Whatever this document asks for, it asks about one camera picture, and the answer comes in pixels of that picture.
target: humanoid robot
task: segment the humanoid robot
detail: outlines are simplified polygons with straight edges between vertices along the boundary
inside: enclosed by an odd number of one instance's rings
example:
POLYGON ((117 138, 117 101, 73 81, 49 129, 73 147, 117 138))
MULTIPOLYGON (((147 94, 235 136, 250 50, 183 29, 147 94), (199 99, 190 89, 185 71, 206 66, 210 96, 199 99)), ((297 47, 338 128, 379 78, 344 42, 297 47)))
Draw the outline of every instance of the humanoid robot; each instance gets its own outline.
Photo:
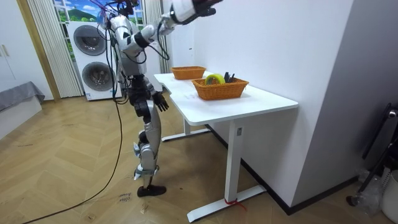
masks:
MULTIPOLYGON (((146 73, 144 49, 160 36, 171 33, 178 24, 185 25, 197 17, 215 14, 216 10, 211 7, 220 1, 222 0, 173 0, 169 12, 141 31, 128 19, 128 15, 134 13, 133 7, 137 5, 137 0, 117 0, 107 3, 107 5, 117 4, 117 13, 99 5, 103 9, 103 21, 100 24, 111 34, 111 43, 119 68, 118 77, 120 80, 130 80, 131 86, 127 88, 129 101, 134 106, 137 116, 142 117, 144 122, 144 129, 139 133, 139 142, 134 143, 134 152, 140 158, 134 179, 142 177, 144 181, 143 186, 137 191, 138 197, 161 195, 166 192, 164 186, 154 186, 151 183, 153 176, 159 170, 157 154, 161 125, 156 106, 160 111, 167 110, 169 106, 161 92, 155 91, 144 76, 146 73)), ((160 48, 162 54, 167 55, 161 45, 160 48)))

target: door frame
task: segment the door frame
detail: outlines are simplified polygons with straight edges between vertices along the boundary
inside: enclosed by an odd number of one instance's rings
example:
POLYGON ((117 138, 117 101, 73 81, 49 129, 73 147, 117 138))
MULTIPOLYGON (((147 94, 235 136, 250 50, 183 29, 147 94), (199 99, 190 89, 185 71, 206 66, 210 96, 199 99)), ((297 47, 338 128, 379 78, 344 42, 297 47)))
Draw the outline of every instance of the door frame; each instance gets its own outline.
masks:
POLYGON ((40 39, 39 32, 37 31, 36 24, 29 8, 29 4, 27 0, 17 0, 17 3, 19 6, 19 10, 21 11, 21 14, 24 18, 30 38, 32 39, 33 46, 35 47, 40 64, 42 65, 45 78, 47 79, 47 83, 49 83, 49 87, 52 96, 54 97, 54 101, 58 102, 61 100, 60 92, 58 90, 57 84, 55 83, 54 75, 51 71, 47 55, 45 54, 43 43, 40 39))

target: curtain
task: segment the curtain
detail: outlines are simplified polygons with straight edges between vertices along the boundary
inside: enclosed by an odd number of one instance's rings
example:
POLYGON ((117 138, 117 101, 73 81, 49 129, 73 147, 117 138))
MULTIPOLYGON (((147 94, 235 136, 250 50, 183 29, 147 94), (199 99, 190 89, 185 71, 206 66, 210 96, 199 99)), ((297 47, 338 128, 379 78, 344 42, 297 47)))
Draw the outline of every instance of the curtain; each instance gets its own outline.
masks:
MULTIPOLYGON (((160 0, 141 0, 144 11, 145 24, 157 22, 162 15, 162 3, 160 0)), ((164 49, 167 49, 166 37, 160 37, 159 44, 162 44, 164 49)), ((159 49, 159 52, 165 57, 164 53, 159 49)), ((169 61, 159 56, 160 72, 169 73, 169 61)))
POLYGON ((27 0, 61 98, 82 96, 52 0, 27 0))

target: wooden floor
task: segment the wooden floor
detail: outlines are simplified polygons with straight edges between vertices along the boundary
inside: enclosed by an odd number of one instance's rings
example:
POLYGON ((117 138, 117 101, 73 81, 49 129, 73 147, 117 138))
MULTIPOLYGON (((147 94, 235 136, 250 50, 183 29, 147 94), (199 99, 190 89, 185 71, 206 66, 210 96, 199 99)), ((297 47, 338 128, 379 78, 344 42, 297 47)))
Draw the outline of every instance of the wooden floor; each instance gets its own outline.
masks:
MULTIPOLYGON (((162 135, 182 132, 176 108, 161 113, 162 135)), ((142 129, 129 104, 120 106, 124 141, 116 174, 96 200, 37 223, 188 223, 187 212, 223 198, 226 149, 211 134, 162 143, 154 184, 158 197, 137 198, 141 179, 132 176, 139 159, 132 143, 142 129)), ((22 223, 91 197, 107 183, 120 141, 119 121, 109 100, 85 98, 46 103, 43 110, 0 140, 0 223, 22 223)), ((239 190, 256 185, 241 168, 239 190)), ((290 217, 268 194, 197 223, 392 223, 382 213, 368 218, 345 203, 350 186, 290 217)))

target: washing machine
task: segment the washing machine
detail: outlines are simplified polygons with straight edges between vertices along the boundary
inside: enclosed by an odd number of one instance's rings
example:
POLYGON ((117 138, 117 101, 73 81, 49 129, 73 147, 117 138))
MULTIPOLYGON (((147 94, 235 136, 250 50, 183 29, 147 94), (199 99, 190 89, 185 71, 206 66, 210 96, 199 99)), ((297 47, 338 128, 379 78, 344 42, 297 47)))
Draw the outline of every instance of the washing machine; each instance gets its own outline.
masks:
MULTIPOLYGON (((105 30, 100 27, 97 30, 96 22, 70 21, 66 27, 87 100, 112 98, 112 74, 106 61, 105 30)), ((108 40, 108 58, 113 64, 116 97, 121 97, 114 53, 112 62, 110 55, 111 44, 108 40)))

